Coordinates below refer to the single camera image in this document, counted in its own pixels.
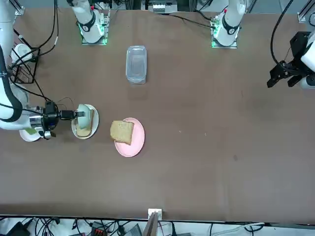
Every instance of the plate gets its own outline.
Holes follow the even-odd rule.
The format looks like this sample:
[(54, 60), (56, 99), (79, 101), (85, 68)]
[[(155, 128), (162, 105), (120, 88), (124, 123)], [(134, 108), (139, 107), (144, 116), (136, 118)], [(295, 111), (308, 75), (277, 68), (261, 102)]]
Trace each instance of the plate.
[(93, 116), (93, 123), (92, 123), (92, 131), (90, 133), (89, 136), (86, 136), (86, 137), (80, 137), (77, 135), (77, 128), (75, 127), (75, 124), (77, 122), (77, 119), (73, 119), (71, 121), (71, 129), (72, 129), (72, 132), (73, 134), (78, 138), (78, 139), (88, 139), (90, 137), (92, 137), (92, 135), (96, 132), (97, 128), (98, 128), (98, 123), (99, 123), (99, 117), (98, 117), (98, 112), (97, 112), (97, 109), (92, 106), (92, 105), (89, 105), (89, 104), (85, 104), (86, 106), (88, 106), (88, 108), (90, 109), (93, 109), (94, 110), (94, 116)]
[(22, 139), (24, 139), (26, 142), (34, 142), (34, 141), (40, 139), (39, 133), (29, 134), (24, 129), (19, 130), (19, 132), (20, 132), (20, 135), (21, 135)]
[(126, 118), (124, 119), (124, 121), (132, 122), (134, 124), (133, 131), (132, 131), (131, 145), (118, 143), (115, 141), (115, 147), (117, 151), (120, 153), (120, 155), (125, 156), (125, 157), (133, 157), (141, 151), (144, 145), (145, 132), (144, 132), (144, 128), (142, 124), (137, 119)]

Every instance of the mug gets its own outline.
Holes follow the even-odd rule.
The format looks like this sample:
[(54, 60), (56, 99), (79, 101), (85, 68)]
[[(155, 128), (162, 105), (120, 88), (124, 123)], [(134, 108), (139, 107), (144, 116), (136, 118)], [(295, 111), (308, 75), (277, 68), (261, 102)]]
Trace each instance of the mug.
[(92, 122), (92, 110), (84, 104), (79, 104), (78, 112), (84, 112), (83, 117), (78, 117), (78, 125), (81, 129), (88, 127)]

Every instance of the pink plate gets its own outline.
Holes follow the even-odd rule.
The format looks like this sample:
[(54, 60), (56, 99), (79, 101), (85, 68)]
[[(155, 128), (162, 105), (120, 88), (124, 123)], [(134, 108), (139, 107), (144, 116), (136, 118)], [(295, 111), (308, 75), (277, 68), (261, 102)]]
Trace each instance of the pink plate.
[(132, 131), (131, 145), (115, 142), (117, 151), (125, 157), (133, 157), (137, 155), (144, 144), (144, 129), (140, 121), (135, 118), (126, 118), (124, 121), (134, 123)]

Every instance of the table surface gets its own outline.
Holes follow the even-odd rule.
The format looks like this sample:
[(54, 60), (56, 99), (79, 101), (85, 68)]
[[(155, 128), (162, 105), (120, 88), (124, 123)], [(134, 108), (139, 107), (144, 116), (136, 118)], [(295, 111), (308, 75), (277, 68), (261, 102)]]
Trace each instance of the table surface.
[[(146, 218), (148, 208), (162, 208), (164, 219), (314, 223), (315, 93), (285, 80), (266, 86), (278, 17), (246, 14), (232, 50), (212, 49), (209, 29), (190, 22), (118, 11), (107, 46), (82, 46), (73, 12), (61, 8), (57, 47), (36, 77), (56, 102), (95, 106), (99, 127), (79, 140), (61, 121), (57, 138), (34, 143), (1, 130), (1, 212)], [(52, 9), (27, 9), (15, 28), (39, 45), (51, 25)], [(302, 29), (296, 15), (283, 18), (278, 60)], [(147, 48), (144, 85), (126, 79), (131, 45)], [(120, 156), (109, 134), (113, 120), (127, 117), (146, 131), (133, 158)]]

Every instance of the clear plastic container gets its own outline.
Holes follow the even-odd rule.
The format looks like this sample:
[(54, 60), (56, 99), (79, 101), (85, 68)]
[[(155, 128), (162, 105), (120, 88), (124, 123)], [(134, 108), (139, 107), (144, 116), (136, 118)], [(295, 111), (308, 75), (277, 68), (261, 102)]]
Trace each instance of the clear plastic container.
[(127, 50), (126, 77), (131, 84), (142, 85), (147, 75), (147, 50), (145, 46), (131, 46)]

